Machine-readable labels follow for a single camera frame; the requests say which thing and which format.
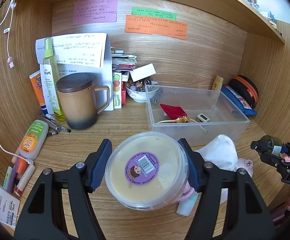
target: green sticky note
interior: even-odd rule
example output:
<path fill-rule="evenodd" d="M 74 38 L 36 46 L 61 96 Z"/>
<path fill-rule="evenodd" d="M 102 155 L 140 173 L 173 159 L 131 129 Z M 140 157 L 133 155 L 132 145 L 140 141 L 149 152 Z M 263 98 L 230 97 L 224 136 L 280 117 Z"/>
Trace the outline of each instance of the green sticky note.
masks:
<path fill-rule="evenodd" d="M 165 12 L 165 11 L 149 9 L 149 8 L 133 7 L 132 15 L 151 16 L 151 17 L 158 17 L 158 18 L 164 18 L 164 19 L 169 19 L 169 20 L 176 20 L 176 13 Z"/>

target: yellow-green spray bottle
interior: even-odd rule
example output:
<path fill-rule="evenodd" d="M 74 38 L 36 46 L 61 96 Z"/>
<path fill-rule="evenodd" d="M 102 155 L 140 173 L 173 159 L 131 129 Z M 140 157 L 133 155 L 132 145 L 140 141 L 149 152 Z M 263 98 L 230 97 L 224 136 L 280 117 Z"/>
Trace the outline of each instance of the yellow-green spray bottle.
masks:
<path fill-rule="evenodd" d="M 45 58 L 43 59 L 44 73 L 48 94 L 58 121 L 65 121 L 64 112 L 59 101 L 56 82 L 59 80 L 56 56 L 54 55 L 52 38 L 45 39 Z"/>

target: green bottle cap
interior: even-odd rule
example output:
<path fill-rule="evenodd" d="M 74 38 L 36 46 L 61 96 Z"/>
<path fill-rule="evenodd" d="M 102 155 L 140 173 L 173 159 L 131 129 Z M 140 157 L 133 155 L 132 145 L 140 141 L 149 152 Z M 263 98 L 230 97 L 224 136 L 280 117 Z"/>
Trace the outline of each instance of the green bottle cap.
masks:
<path fill-rule="evenodd" d="M 53 40 L 51 38 L 45 39 L 45 57 L 51 57 L 54 55 Z"/>

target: purple tube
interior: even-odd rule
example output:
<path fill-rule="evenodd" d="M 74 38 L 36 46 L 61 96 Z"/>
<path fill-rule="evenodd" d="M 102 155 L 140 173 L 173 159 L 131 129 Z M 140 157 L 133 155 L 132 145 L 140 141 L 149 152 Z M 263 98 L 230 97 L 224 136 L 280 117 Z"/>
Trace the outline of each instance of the purple tube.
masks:
<path fill-rule="evenodd" d="M 19 158 L 17 158 L 17 160 L 15 162 L 15 165 L 14 165 L 14 168 L 13 168 L 13 172 L 11 173 L 10 180 L 9 180 L 9 184 L 8 184 L 8 188 L 7 188 L 7 192 L 8 193 L 11 193 L 11 194 L 13 192 L 14 184 L 15 184 L 15 178 L 17 176 L 18 160 L 19 160 Z"/>

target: white tube with red cap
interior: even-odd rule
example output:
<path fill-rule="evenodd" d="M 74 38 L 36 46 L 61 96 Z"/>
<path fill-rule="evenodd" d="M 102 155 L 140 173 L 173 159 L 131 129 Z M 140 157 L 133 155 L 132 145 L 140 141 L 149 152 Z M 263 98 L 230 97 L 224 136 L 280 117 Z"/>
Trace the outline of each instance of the white tube with red cap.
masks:
<path fill-rule="evenodd" d="M 20 179 L 17 187 L 15 188 L 15 194 L 17 196 L 20 197 L 22 195 L 23 190 L 24 190 L 25 186 L 27 185 L 27 182 L 29 181 L 30 177 L 34 173 L 35 169 L 36 169 L 36 167 L 34 165 L 32 165 L 32 164 L 29 165 L 29 167 L 27 168 L 27 170 L 23 174 L 22 178 Z"/>

